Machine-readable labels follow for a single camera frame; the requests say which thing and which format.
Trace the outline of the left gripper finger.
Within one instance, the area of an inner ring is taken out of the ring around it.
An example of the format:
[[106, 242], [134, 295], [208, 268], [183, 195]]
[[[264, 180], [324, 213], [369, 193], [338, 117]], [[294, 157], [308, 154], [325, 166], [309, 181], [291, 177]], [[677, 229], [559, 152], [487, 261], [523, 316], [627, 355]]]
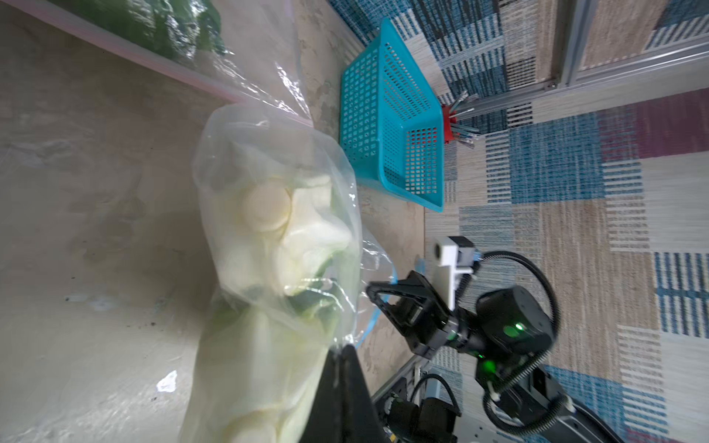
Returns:
[[356, 348], [328, 352], [303, 442], [386, 442]]

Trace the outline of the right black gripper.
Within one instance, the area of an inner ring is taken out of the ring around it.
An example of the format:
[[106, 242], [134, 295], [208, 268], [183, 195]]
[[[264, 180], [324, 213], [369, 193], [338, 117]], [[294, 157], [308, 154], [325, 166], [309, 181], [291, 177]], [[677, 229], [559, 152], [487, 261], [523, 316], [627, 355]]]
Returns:
[[416, 356], [433, 357], [456, 337], [454, 315], [426, 277], [417, 271], [410, 271], [396, 284], [371, 282], [366, 295]]

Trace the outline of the chinese cabbage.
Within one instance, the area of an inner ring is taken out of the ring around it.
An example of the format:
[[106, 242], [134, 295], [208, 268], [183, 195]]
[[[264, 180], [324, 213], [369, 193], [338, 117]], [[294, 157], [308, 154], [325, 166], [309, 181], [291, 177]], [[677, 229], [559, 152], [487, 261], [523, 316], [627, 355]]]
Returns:
[[179, 441], [299, 441], [327, 354], [256, 306], [217, 305], [199, 342]]
[[333, 212], [328, 175], [243, 181], [206, 202], [219, 280], [233, 295], [300, 295], [354, 243]]

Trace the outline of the clear blue-zip bag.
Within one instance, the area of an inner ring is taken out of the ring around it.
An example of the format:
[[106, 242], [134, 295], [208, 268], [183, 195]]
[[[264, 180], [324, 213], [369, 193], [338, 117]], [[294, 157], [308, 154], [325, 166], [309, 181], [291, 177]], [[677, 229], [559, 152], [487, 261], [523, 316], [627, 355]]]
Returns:
[[193, 160], [218, 277], [183, 442], [296, 442], [327, 355], [359, 345], [390, 257], [362, 225], [356, 177], [331, 137], [262, 103], [222, 107]]

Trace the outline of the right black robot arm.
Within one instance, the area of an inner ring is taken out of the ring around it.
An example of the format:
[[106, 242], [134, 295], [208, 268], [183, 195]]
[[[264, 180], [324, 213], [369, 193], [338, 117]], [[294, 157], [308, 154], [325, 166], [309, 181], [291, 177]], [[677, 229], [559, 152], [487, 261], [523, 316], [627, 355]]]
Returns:
[[[481, 265], [511, 260], [541, 284], [549, 314], [524, 287], [490, 291], [476, 300], [475, 311], [460, 298]], [[561, 308], [546, 275], [528, 258], [510, 251], [481, 253], [454, 247], [439, 270], [452, 288], [435, 286], [421, 273], [391, 282], [371, 282], [369, 300], [391, 321], [410, 351], [426, 360], [450, 348], [477, 360], [476, 381], [489, 421], [515, 437], [541, 435], [550, 442], [619, 442], [620, 436], [582, 402], [574, 400], [543, 369], [561, 331]]]

